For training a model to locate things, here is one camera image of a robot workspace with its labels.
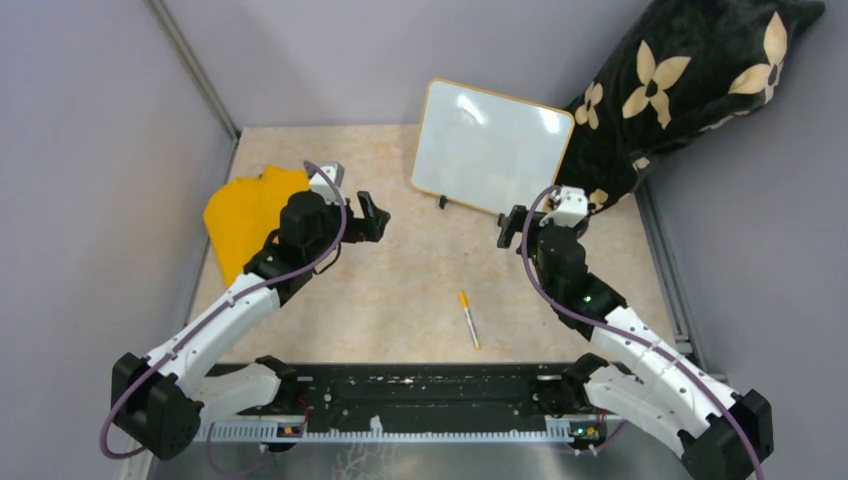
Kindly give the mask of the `white board yellow frame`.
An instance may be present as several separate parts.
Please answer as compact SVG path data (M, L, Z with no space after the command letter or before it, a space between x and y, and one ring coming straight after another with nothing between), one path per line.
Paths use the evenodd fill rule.
M506 213L554 184L575 126L565 110L434 78L410 183L450 203Z

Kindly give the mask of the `white marker pen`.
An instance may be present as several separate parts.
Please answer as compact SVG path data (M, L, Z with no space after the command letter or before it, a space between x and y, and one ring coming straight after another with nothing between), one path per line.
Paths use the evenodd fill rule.
M472 342L474 344L474 348L477 351L480 351L481 350L481 344L480 344L479 337L478 337L476 327L475 327L475 324L474 324L472 312L470 310L468 298L467 298L466 293L462 290L459 291L459 301L460 301L461 307L462 307L464 315L465 315L465 319L466 319L466 322L467 322L467 325L468 325L468 328L469 328L469 332L470 332L470 335L471 335L471 338L472 338Z

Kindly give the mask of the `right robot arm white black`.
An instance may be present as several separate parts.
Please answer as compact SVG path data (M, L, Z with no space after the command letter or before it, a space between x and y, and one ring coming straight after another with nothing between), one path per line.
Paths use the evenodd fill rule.
M668 447L694 479L748 479L774 451L772 408L759 392L741 394L674 350L625 298L590 272L578 227L558 226L520 205L499 216L498 247L515 234L531 282L559 320L616 355L585 354L562 377L576 412L610 411Z

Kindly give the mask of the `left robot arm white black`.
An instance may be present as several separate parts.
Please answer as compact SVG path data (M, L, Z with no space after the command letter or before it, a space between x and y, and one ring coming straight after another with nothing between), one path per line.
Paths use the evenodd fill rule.
M272 356L229 374L209 372L246 333L291 300L340 244L382 239L390 213L366 191L357 199L360 218L348 201L328 202L313 191L292 195L280 211L278 228L201 317L147 354L126 353L115 362L111 409L100 432L105 456L120 456L108 447L111 426L156 458L169 460L203 427L255 407L285 414L297 406L295 373Z

